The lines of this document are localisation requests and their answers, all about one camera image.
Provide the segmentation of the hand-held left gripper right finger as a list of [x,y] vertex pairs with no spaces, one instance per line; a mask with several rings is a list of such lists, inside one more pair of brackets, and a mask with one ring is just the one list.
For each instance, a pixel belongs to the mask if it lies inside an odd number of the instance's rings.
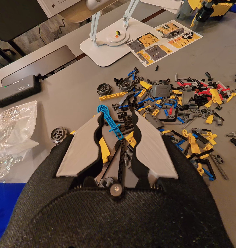
[[137,111],[132,114],[134,126],[132,170],[138,178],[136,187],[150,187],[152,179],[178,179],[162,134]]

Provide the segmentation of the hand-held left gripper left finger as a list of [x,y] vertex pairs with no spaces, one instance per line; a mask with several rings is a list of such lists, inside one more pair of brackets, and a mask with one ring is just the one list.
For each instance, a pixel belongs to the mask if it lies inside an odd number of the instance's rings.
[[80,176],[92,166],[101,172],[103,159],[99,141],[103,125],[104,115],[99,112],[74,133],[56,177]]

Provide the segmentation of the pile of toy building pieces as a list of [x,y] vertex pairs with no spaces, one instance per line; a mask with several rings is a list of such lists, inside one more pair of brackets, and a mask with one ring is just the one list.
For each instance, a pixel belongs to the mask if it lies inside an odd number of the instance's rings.
[[220,166],[223,160],[220,155],[213,155],[213,145],[216,144],[214,139],[216,134],[212,134],[207,129],[195,129],[188,133],[186,129],[182,129],[182,134],[172,130],[164,131],[164,123],[169,124],[185,124],[185,127],[191,123],[194,118],[202,117],[206,119],[206,123],[212,124],[216,122],[217,126],[222,126],[224,119],[214,110],[210,109],[212,103],[218,104],[217,110],[221,110],[221,104],[228,103],[234,96],[236,96],[236,89],[231,90],[229,86],[225,86],[220,82],[213,82],[213,77],[208,72],[205,75],[209,82],[205,82],[192,78],[178,78],[176,74],[176,82],[178,88],[173,88],[169,84],[170,80],[160,80],[151,82],[147,79],[137,76],[138,70],[134,68],[126,79],[134,82],[133,90],[130,92],[120,92],[116,94],[109,94],[101,96],[100,101],[123,97],[118,104],[113,104],[112,108],[118,110],[119,120],[114,120],[123,134],[123,139],[116,142],[115,147],[111,153],[104,160],[102,172],[98,175],[97,185],[108,186],[109,181],[105,181],[103,176],[111,163],[118,147],[122,144],[120,157],[122,165],[119,166],[118,181],[122,178],[123,163],[127,165],[127,157],[130,158],[128,152],[133,151],[136,142],[133,137],[132,112],[137,111],[147,121],[149,121],[157,130],[171,138],[173,143],[181,150],[185,156],[190,160],[194,157],[198,161],[198,171],[200,175],[206,173],[209,180],[216,179],[211,165],[206,157],[210,157],[216,164],[219,172],[225,180],[228,176]]

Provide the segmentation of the dark grey toy wheel hub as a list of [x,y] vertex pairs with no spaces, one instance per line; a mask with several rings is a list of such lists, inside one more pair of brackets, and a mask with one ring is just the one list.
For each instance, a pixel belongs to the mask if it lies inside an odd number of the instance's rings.
[[60,126],[51,132],[50,138],[53,143],[58,144],[61,143],[63,139],[67,137],[67,135],[67,129]]
[[134,82],[130,79],[123,79],[119,82],[118,88],[123,92],[130,92],[133,90]]
[[100,96],[109,95],[111,91],[112,91],[112,87],[107,83],[102,83],[97,88],[97,94]]

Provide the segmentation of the clear plastic bag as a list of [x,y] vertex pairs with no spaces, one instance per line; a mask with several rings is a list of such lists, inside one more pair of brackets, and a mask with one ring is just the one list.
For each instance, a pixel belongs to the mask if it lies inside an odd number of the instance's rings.
[[39,143],[31,140],[37,117],[37,101],[12,107],[0,113],[0,180],[11,166],[21,162]]

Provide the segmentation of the black power bank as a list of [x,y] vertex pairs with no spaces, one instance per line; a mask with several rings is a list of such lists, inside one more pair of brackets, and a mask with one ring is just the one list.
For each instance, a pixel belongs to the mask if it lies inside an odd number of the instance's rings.
[[0,108],[41,92],[39,77],[27,76],[17,82],[0,87]]

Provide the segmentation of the white book stand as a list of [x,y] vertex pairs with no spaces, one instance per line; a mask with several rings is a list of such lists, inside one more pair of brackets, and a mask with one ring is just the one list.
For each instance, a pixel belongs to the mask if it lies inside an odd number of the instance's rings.
[[[139,0],[132,0],[120,20],[97,32],[101,10],[114,2],[116,1],[86,1],[86,7],[78,2],[60,13],[76,23],[92,16],[90,38],[80,44],[80,49],[100,67],[107,67],[129,53],[126,42],[152,29],[131,17],[139,3]],[[121,35],[115,38],[117,30]]]

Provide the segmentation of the yellow grey sticker sheet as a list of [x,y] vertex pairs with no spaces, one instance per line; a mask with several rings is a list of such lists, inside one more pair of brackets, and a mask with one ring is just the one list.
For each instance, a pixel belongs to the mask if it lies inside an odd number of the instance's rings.
[[175,20],[171,20],[126,44],[137,59],[148,67],[202,37]]

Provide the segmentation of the building instruction booklet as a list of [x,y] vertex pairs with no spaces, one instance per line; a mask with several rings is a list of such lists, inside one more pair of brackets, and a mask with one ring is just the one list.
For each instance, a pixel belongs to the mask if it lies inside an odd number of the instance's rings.
[[86,7],[86,1],[80,0],[37,0],[37,2],[48,18],[59,14],[78,2],[83,3],[84,7]]

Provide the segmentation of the stack of printed papers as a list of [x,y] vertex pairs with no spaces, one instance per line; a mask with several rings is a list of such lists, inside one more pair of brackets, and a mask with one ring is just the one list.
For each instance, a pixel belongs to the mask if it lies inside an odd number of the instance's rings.
[[158,6],[160,8],[163,8],[164,10],[176,14],[179,11],[184,0],[141,0],[141,2]]

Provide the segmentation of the large yellow toy vehicle model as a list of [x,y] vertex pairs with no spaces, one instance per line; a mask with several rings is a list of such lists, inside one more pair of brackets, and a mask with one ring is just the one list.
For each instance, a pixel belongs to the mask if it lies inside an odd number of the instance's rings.
[[185,0],[176,19],[183,20],[195,13],[190,27],[205,23],[210,17],[221,20],[235,3],[236,0]]

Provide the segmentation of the light blue toy frame piece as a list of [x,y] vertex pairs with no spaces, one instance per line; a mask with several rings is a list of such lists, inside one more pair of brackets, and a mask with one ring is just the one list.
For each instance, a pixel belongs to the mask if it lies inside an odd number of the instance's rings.
[[111,118],[110,113],[109,113],[109,109],[107,106],[105,105],[99,105],[97,108],[98,113],[99,112],[103,112],[104,114],[104,119],[106,120],[106,122],[108,123],[108,125],[111,127],[111,129],[109,130],[109,132],[114,132],[116,137],[119,140],[122,140],[123,134],[120,131],[119,127],[121,126],[121,124],[116,125],[116,123],[114,122],[114,120]]

